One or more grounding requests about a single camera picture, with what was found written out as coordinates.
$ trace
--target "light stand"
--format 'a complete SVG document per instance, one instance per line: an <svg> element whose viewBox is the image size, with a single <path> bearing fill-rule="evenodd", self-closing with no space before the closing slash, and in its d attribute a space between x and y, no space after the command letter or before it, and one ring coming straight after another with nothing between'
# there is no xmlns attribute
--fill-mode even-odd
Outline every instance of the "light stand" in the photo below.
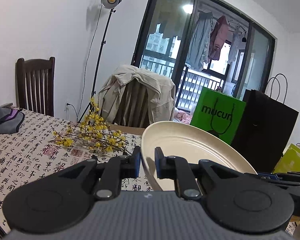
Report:
<svg viewBox="0 0 300 240"><path fill-rule="evenodd" d="M91 91L91 98L93 98L94 95L96 94L96 92L95 92L95 85L96 85L96 80L97 80L97 73L98 73L98 68L99 68L99 63L100 63L100 58L101 58L101 53L102 53L103 45L106 44L105 38L106 38L106 33L107 33L107 30L108 30L108 26L109 26L109 22L110 22L110 18L111 18L112 13L115 13L115 10L113 8L110 10L108 21L107 21L106 28L105 28L105 32L103 33L103 38L102 38L102 42L101 42L101 46L100 46L100 51L99 51L99 56L98 56L98 61L97 61L97 66L96 66L96 71L94 73L94 79L93 79L93 85L92 85L92 91ZM91 102L89 102L89 104L87 105L86 109L83 111L83 114L81 115L81 117L79 119L79 122L81 122L82 118L84 117L84 114L86 113L86 111L87 111L87 109L89 107L90 107L90 110L91 110L92 109Z"/></svg>

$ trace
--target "red garment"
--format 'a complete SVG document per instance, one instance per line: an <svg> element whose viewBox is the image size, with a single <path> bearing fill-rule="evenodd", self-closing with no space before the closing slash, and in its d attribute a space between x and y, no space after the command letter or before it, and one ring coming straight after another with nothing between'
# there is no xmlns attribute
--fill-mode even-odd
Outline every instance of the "red garment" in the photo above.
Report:
<svg viewBox="0 0 300 240"><path fill-rule="evenodd" d="M212 60L220 59L220 51L228 36L229 26L226 17L223 15L218 20L210 35L210 45L208 58Z"/></svg>

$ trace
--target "pink garment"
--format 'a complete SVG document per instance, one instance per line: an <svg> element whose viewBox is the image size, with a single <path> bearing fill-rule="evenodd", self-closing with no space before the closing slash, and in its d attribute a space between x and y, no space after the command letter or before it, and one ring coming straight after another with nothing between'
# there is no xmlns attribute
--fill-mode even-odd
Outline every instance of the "pink garment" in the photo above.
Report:
<svg viewBox="0 0 300 240"><path fill-rule="evenodd" d="M190 124L192 115L187 114L185 111L182 110L175 110L174 117L176 117L179 121L185 124Z"/></svg>
<svg viewBox="0 0 300 240"><path fill-rule="evenodd" d="M226 17L223 15L218 20L210 35L210 45L208 58L212 60L220 59L220 52L228 36L229 26Z"/></svg>

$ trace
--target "tablecloth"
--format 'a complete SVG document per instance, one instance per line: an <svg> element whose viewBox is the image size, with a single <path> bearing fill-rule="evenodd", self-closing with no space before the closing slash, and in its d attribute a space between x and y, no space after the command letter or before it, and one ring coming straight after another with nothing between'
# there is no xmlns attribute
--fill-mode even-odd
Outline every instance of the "tablecloth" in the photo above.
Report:
<svg viewBox="0 0 300 240"><path fill-rule="evenodd" d="M53 138L52 128L61 131L69 121L43 114L23 110L25 119L19 132L0 134L0 226L5 232L10 229L2 213L2 203L5 196L17 187L31 181L43 178L66 167L79 163L91 157L92 152L80 147L60 147L50 142ZM139 146L141 136L125 134L130 152ZM107 162L111 157L121 155L111 152L98 155L98 163ZM124 179L122 190L150 191L152 190L142 165L137 179Z"/></svg>

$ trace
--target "round tray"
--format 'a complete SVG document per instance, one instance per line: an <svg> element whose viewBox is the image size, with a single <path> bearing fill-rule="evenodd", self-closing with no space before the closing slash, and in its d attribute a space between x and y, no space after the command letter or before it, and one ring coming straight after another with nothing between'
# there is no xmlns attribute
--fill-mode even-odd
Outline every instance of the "round tray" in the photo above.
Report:
<svg viewBox="0 0 300 240"><path fill-rule="evenodd" d="M188 163L208 159L242 173L257 174L245 158L219 138L188 124L162 121L148 126L141 138L142 165L154 190L174 190L172 179L157 178L156 147L161 147L165 156L180 156Z"/></svg>

